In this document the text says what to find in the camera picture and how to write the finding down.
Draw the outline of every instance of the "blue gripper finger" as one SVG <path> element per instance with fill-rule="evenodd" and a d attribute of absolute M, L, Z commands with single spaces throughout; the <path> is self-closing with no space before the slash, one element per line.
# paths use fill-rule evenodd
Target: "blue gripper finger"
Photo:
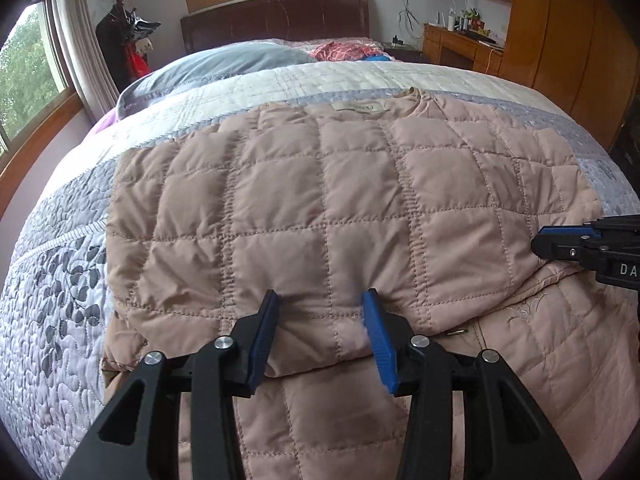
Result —
<path fill-rule="evenodd" d="M 601 235 L 593 227 L 588 226 L 545 226 L 540 229 L 539 235 L 569 235 L 569 236 L 590 236 L 600 238 Z"/>
<path fill-rule="evenodd" d="M 380 380 L 382 380 L 388 392 L 394 395 L 398 391 L 400 384 L 396 349 L 391 342 L 389 334 L 386 332 L 385 323 L 382 319 L 386 312 L 380 306 L 378 294 L 374 288 L 370 288 L 362 295 L 362 311 L 364 313 L 364 326 L 369 334 Z"/>
<path fill-rule="evenodd" d="M 258 312 L 261 314 L 262 319 L 249 352 L 249 377 L 247 383 L 251 393 L 255 392 L 255 389 L 264 379 L 264 370 L 267 367 L 271 343 L 273 343 L 273 336 L 278 325 L 280 309 L 278 307 L 278 295 L 273 290 L 267 292 Z"/>

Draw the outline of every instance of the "bedspread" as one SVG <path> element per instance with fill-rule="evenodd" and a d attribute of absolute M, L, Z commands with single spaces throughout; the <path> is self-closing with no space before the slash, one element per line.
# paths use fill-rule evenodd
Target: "bedspread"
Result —
<path fill-rule="evenodd" d="M 114 169 L 132 146 L 153 146 L 272 101 L 295 105 L 385 98 L 415 86 L 491 104 L 567 141 L 605 214 L 640 204 L 618 167 L 580 126 L 533 90 L 439 66 L 317 63 L 238 76 L 169 98 L 70 152 L 29 216 L 0 299 L 0 417 L 45 479 L 62 472 L 101 409 L 106 207 Z"/>

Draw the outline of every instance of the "blue cloth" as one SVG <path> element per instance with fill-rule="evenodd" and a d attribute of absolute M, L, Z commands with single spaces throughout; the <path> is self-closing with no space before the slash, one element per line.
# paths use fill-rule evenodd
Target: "blue cloth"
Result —
<path fill-rule="evenodd" d="M 391 61 L 387 56 L 367 56 L 363 57 L 361 61 Z"/>
<path fill-rule="evenodd" d="M 213 81 L 315 62 L 302 50 L 271 43 L 235 43 L 196 52 L 132 83 L 118 98 L 116 116 L 122 120 L 170 95 L 178 95 Z"/>

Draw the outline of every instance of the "white curtain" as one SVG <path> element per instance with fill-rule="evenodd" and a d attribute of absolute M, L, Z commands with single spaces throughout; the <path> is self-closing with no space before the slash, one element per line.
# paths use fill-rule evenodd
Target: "white curtain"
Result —
<path fill-rule="evenodd" d="M 71 79 L 97 121 L 116 105 L 118 89 L 104 61 L 86 0 L 52 0 L 56 30 Z"/>

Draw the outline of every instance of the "tree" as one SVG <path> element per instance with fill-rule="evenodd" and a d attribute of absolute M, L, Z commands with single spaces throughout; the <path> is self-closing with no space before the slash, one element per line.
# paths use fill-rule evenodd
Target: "tree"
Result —
<path fill-rule="evenodd" d="M 34 7 L 0 50 L 0 121 L 8 137 L 13 139 L 56 95 Z"/>

